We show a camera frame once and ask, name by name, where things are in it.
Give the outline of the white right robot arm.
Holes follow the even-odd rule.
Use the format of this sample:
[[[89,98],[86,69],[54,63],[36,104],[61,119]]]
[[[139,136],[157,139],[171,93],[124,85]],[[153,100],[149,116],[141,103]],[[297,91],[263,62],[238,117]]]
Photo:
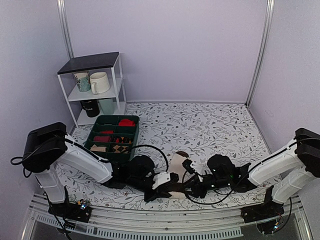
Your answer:
[[[278,210],[278,204],[320,176],[320,136],[306,128],[295,131],[295,137],[286,146],[260,160],[254,166],[247,163],[235,166],[229,157],[215,154],[207,161],[210,173],[204,174],[191,168],[190,161],[184,168],[193,174],[184,186],[185,195],[204,198],[210,190],[230,187],[232,192],[246,193],[256,189],[268,179],[290,171],[286,179],[273,185],[266,193],[267,200],[259,206],[262,218],[269,218]]]

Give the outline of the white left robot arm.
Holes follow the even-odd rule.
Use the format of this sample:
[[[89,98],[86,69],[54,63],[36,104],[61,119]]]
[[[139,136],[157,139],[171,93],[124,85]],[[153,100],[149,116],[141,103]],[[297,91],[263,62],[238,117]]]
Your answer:
[[[146,155],[125,162],[103,158],[76,143],[66,132],[66,125],[56,122],[28,133],[22,166],[35,174],[49,201],[63,217],[70,217],[75,210],[56,173],[54,165],[58,162],[83,172],[108,188],[135,188],[144,193],[145,202],[157,198],[183,198],[184,186],[177,173],[169,170],[156,173],[154,162]]]

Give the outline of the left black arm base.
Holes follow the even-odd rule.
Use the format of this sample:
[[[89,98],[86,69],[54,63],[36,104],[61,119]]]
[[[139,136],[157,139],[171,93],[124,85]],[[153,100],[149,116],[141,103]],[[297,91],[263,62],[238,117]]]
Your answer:
[[[88,223],[91,217],[92,208],[87,200],[70,202],[66,187],[64,187],[65,200],[63,203],[51,203],[49,201],[48,213],[67,220]]]

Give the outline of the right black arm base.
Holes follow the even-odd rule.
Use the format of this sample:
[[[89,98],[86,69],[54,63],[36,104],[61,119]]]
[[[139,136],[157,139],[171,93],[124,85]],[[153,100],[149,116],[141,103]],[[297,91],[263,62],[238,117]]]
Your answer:
[[[263,203],[241,208],[240,215],[245,223],[279,217],[284,214],[284,204],[273,201],[273,188],[274,186],[271,186],[266,190]]]

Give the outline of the cream and brown sock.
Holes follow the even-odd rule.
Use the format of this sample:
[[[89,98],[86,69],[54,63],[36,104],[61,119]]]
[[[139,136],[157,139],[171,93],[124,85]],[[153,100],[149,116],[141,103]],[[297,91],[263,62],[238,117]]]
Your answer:
[[[171,199],[186,199],[184,188],[182,184],[182,177],[186,171],[183,167],[183,162],[189,158],[189,155],[184,151],[177,151],[173,154],[172,159],[169,163],[168,171],[170,173],[175,173],[178,175],[178,181],[174,182],[172,186],[169,187],[168,193],[171,194]]]

